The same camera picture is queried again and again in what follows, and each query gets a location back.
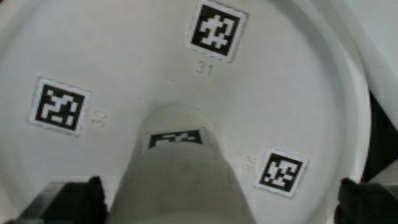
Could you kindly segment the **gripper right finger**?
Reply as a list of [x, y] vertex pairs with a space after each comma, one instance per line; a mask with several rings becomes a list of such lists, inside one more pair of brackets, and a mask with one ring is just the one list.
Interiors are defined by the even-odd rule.
[[398, 185], [342, 180], [335, 224], [398, 224]]

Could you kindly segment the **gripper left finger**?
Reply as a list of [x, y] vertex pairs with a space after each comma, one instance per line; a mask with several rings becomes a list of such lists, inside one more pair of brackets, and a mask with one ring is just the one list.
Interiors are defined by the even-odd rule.
[[66, 184], [41, 219], [45, 224], [105, 224], [107, 215], [104, 183], [95, 176]]

